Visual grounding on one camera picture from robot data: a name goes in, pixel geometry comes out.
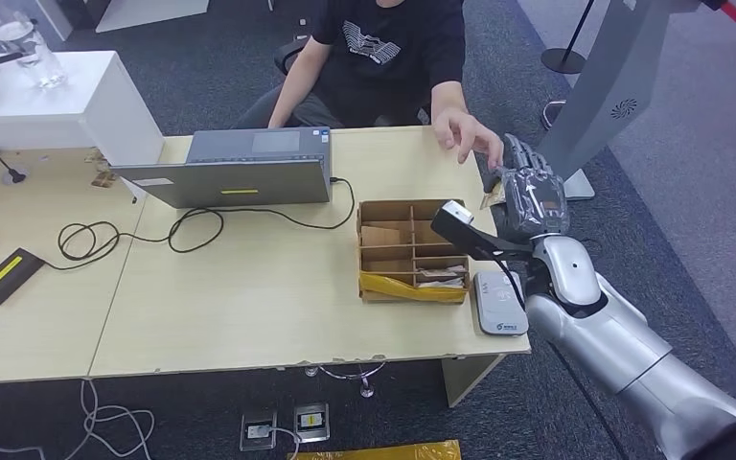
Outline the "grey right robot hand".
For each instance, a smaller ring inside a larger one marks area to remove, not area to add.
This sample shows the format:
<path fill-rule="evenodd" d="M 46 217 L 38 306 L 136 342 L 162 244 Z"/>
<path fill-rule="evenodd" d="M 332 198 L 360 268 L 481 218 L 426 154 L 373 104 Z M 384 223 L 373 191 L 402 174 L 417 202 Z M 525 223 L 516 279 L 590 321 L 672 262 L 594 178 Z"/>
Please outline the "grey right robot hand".
<path fill-rule="evenodd" d="M 481 207 L 502 213 L 499 237 L 525 243 L 545 234 L 563 234 L 570 225 L 564 182 L 543 155 L 515 135 L 502 138 L 504 164 L 482 179 Z"/>

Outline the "person's left hand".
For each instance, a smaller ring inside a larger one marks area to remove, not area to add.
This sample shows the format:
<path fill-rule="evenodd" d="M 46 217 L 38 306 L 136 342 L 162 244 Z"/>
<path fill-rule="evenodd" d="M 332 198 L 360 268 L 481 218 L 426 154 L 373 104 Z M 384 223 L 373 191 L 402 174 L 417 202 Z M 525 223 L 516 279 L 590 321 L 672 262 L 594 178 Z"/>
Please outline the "person's left hand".
<path fill-rule="evenodd" d="M 454 153 L 459 164 L 464 164 L 472 154 L 481 153 L 487 157 L 489 169 L 502 166 L 503 142 L 471 114 L 448 107 L 439 113 L 433 111 L 433 115 L 433 128 L 439 146 Z"/>

